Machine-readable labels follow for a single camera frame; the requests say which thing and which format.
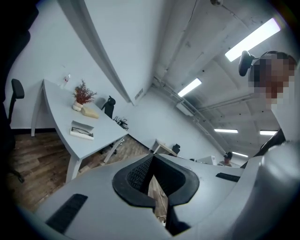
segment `ceiling light fixture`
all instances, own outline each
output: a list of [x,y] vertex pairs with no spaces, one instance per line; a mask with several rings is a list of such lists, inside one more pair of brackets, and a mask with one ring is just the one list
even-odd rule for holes
[[241,154],[241,153],[238,153],[238,152],[232,152],[233,154],[236,154],[236,155],[239,155],[239,156],[242,156],[242,157],[248,157],[248,155],[245,155],[245,154]]
[[260,135],[274,136],[277,131],[260,131]]
[[265,24],[252,32],[248,37],[241,40],[236,46],[230,49],[225,56],[230,62],[232,62],[241,56],[242,51],[249,51],[279,31],[280,27],[276,23],[275,19],[271,18]]
[[215,129],[216,132],[220,133],[238,133],[238,130],[236,129]]
[[196,78],[195,80],[193,80],[188,86],[186,86],[184,89],[182,89],[178,95],[179,97],[183,97],[184,95],[186,95],[188,92],[190,92],[191,90],[193,90],[194,88],[198,87],[202,82]]

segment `ceiling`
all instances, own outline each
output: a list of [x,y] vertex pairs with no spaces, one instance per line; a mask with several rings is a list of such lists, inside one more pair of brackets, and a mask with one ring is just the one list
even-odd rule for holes
[[[179,92],[195,78],[202,84],[184,98],[209,121],[204,128],[224,151],[250,157],[270,137],[260,130],[279,130],[279,124],[265,100],[253,94],[247,77],[238,73],[239,58],[230,62],[225,53],[255,29],[275,17],[270,6],[260,1],[224,0],[216,7],[209,0],[174,2],[157,60],[155,77]],[[261,56],[270,50],[299,57],[291,33],[281,21],[281,31],[250,50]],[[237,129],[238,134],[212,132],[213,128]]]

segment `wooden floor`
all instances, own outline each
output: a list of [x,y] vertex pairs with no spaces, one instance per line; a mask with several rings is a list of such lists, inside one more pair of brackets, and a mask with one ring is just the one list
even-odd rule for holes
[[[117,154],[106,164],[149,153],[147,148],[130,136],[124,139],[123,144],[117,148]],[[108,151],[109,149],[103,154],[95,153],[84,159],[79,174],[94,167],[101,167]],[[25,182],[20,183],[12,174],[7,176],[7,187],[15,202],[28,210],[36,210],[48,196],[64,186],[69,159],[70,154],[57,133],[36,134],[35,137],[31,137],[30,134],[17,135],[16,147],[9,163],[24,177]],[[156,199],[157,217],[166,215],[168,200],[162,194],[161,187],[153,177],[148,195]]]

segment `man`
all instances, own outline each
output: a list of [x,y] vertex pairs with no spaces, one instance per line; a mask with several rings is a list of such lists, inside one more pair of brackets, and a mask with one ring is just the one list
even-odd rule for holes
[[224,155],[224,161],[219,162],[217,165],[218,166],[227,166],[227,167],[232,167],[232,165],[230,164],[230,160],[233,157],[233,153],[232,152],[227,152]]

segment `white vase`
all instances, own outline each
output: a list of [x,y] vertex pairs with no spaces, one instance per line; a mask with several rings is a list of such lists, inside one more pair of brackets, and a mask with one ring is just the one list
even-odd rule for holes
[[76,102],[76,100],[74,101],[74,103],[73,103],[73,105],[72,105],[72,108],[73,108],[75,111],[78,111],[78,112],[81,111],[82,107],[83,107],[83,105],[80,104],[80,103],[78,103],[78,102]]

